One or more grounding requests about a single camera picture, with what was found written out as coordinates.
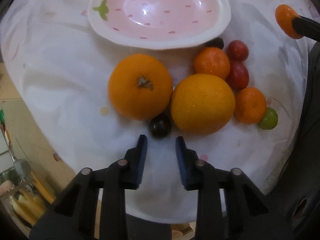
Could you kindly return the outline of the small mandarin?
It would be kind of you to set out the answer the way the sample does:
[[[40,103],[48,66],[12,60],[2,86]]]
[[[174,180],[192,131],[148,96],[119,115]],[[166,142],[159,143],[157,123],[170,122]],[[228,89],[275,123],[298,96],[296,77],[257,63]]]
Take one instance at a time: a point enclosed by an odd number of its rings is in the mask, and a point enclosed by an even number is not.
[[[266,108],[266,99],[257,88],[244,88],[235,96],[234,115],[243,124],[253,125],[260,122],[266,113]]]
[[[193,60],[195,74],[209,74],[225,80],[230,73],[228,56],[216,47],[206,47],[201,50]]]
[[[275,17],[278,25],[283,32],[292,39],[300,39],[303,36],[295,31],[292,25],[292,21],[300,16],[288,5],[281,4],[277,6],[275,11]]]

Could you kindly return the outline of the red cherry tomato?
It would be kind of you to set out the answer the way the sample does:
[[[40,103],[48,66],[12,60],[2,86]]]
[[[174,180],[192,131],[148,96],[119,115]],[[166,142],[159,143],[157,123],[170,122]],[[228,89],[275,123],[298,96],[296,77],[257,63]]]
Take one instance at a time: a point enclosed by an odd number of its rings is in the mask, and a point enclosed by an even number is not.
[[[246,66],[242,62],[232,60],[226,82],[234,90],[246,88],[249,84],[249,72]]]
[[[244,62],[248,59],[249,48],[240,40],[233,40],[227,47],[227,56],[231,60]]]

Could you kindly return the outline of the green cherry tomato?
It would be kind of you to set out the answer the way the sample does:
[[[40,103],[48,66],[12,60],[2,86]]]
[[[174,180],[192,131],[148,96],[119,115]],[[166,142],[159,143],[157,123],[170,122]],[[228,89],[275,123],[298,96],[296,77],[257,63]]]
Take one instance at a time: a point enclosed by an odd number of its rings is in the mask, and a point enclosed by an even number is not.
[[[270,107],[267,107],[264,117],[258,123],[258,127],[263,130],[274,129],[278,124],[278,114]]]

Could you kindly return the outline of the large smooth orange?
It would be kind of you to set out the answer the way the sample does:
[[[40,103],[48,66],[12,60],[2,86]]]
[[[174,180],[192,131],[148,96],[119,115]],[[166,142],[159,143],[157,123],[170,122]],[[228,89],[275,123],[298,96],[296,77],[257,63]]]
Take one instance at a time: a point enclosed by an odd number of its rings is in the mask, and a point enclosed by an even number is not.
[[[183,79],[171,97],[170,113],[183,132],[209,135],[233,117],[235,96],[220,77],[194,74]]]

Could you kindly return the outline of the dark purple grape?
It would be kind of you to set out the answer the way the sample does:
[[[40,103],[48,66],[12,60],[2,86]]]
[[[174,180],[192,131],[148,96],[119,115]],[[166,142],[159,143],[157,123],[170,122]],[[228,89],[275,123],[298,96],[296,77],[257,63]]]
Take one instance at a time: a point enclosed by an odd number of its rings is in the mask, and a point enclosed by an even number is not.
[[[159,114],[149,122],[149,131],[156,138],[166,137],[171,133],[171,129],[171,119],[165,113]]]

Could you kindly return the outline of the large orange with stem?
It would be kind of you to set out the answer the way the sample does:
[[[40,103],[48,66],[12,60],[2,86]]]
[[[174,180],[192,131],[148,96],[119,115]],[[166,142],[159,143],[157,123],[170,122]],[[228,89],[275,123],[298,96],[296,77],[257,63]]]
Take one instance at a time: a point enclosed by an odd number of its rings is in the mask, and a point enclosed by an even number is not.
[[[166,109],[173,92],[173,81],[167,68],[156,58],[134,54],[116,65],[107,90],[118,113],[144,121]]]

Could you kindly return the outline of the wooden yellow rack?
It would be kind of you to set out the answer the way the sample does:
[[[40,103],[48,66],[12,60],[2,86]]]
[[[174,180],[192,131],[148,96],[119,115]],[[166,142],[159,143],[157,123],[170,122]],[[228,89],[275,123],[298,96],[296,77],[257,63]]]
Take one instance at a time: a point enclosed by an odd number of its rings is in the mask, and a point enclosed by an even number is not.
[[[28,228],[37,223],[55,200],[54,191],[33,170],[27,180],[21,179],[14,169],[1,174],[1,202]]]

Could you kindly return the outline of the pink strawberry ceramic plate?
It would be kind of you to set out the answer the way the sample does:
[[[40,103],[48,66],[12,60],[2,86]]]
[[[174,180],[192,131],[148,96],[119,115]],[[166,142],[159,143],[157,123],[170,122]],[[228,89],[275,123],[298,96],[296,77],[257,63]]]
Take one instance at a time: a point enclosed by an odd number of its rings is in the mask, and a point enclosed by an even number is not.
[[[227,0],[91,0],[94,32],[122,46],[167,50],[199,46],[231,21]]]

